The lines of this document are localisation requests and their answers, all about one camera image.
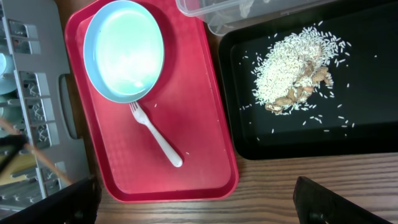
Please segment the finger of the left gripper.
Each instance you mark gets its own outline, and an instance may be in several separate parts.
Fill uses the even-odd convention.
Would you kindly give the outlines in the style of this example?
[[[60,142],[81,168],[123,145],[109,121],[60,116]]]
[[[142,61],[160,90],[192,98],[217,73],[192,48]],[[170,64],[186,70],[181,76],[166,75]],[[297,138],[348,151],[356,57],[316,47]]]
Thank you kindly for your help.
[[[19,151],[23,150],[24,145],[28,140],[23,135],[9,135],[1,138],[1,149],[6,149],[8,153],[1,161],[1,172],[8,166],[8,164],[15,158]]]

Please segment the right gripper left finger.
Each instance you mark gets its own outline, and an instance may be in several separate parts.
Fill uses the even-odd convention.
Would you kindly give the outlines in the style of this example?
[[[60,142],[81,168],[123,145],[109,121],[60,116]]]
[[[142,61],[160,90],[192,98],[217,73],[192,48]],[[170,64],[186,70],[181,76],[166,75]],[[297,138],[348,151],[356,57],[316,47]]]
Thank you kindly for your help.
[[[2,219],[1,224],[90,224],[96,221],[100,201],[100,183],[91,176]]]

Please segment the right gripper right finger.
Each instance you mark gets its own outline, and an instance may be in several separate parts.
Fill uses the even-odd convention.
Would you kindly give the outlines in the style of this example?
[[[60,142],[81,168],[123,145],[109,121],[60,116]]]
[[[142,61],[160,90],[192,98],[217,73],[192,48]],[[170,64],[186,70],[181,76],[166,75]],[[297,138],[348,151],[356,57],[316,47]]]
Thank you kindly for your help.
[[[392,224],[304,176],[293,201],[300,224]]]

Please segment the wooden chopstick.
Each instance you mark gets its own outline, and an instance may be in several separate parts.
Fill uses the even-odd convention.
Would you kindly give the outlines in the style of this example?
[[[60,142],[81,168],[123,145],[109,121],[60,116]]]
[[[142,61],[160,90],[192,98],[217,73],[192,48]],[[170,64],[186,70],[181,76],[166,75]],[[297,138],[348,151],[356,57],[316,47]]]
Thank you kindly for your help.
[[[9,124],[5,119],[1,118],[1,127],[6,130],[9,134],[20,135],[20,131],[15,129],[11,124]],[[41,150],[37,149],[34,145],[30,143],[24,144],[24,147],[33,153],[36,158],[43,164],[45,164],[53,173],[55,173],[59,178],[61,178],[67,185],[71,185],[73,182],[67,177],[66,173],[62,172],[60,169],[55,167],[55,163],[52,162]]]

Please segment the light blue bowl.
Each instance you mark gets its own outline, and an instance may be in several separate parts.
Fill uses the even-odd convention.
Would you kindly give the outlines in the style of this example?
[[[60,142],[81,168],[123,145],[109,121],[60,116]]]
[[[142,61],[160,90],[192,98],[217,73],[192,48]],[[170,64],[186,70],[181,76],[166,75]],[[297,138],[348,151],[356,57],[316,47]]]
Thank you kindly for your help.
[[[14,76],[14,60],[12,55],[1,53],[1,94],[8,94],[17,89]]]

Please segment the white plastic fork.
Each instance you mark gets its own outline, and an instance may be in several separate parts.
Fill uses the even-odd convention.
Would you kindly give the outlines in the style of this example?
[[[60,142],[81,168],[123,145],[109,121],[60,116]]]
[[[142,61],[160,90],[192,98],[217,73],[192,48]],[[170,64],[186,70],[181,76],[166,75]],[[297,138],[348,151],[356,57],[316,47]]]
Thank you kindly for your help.
[[[161,135],[155,126],[151,123],[150,119],[147,117],[144,110],[140,107],[138,102],[134,101],[129,104],[133,117],[135,120],[143,124],[151,132],[160,148],[163,150],[164,154],[167,156],[168,160],[174,167],[181,167],[183,165],[183,160],[179,154],[174,150],[174,148],[165,140],[163,135]]]

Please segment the rice and food scraps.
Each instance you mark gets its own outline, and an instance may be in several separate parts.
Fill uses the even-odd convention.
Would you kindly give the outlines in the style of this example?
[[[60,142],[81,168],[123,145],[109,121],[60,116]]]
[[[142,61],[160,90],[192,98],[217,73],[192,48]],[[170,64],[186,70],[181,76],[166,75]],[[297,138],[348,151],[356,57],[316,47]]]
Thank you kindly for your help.
[[[337,92],[332,68],[348,64],[350,42],[318,24],[300,32],[268,37],[251,64],[249,86],[239,92],[244,132],[257,137],[275,133],[332,133],[347,137],[355,123],[333,106]]]

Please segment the light blue plate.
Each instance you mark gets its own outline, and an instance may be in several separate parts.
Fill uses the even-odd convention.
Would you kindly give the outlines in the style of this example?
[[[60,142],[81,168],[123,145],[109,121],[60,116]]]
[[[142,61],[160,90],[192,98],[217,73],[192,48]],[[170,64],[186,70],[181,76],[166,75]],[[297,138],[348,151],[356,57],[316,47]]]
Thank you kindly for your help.
[[[85,70],[94,88],[115,103],[144,97],[158,81],[164,41],[153,15],[133,1],[113,1],[92,18],[83,43]]]

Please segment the white tissue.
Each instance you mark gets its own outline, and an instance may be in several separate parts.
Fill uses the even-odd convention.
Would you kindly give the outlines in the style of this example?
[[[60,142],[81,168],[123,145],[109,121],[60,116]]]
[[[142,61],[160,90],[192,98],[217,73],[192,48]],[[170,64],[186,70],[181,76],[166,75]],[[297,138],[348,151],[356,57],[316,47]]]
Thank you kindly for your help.
[[[263,8],[270,0],[239,0],[239,11],[243,18],[247,18],[251,11]]]

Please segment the yellow cup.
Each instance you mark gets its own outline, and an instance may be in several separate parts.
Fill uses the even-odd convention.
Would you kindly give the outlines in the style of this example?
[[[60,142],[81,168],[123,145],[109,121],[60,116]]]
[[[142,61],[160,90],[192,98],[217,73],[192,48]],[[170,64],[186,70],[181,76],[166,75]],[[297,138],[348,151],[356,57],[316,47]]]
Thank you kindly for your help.
[[[1,185],[26,180],[37,166],[34,155],[18,154],[1,172]]]

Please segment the green bowl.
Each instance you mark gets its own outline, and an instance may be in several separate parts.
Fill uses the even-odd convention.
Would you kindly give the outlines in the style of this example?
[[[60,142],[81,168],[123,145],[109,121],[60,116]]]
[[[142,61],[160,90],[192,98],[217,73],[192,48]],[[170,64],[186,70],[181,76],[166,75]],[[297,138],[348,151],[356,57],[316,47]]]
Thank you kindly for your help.
[[[9,100],[19,99],[13,97],[10,93],[1,95],[1,103],[8,103]],[[11,124],[19,124],[23,119],[22,109],[20,105],[1,107],[1,117]]]

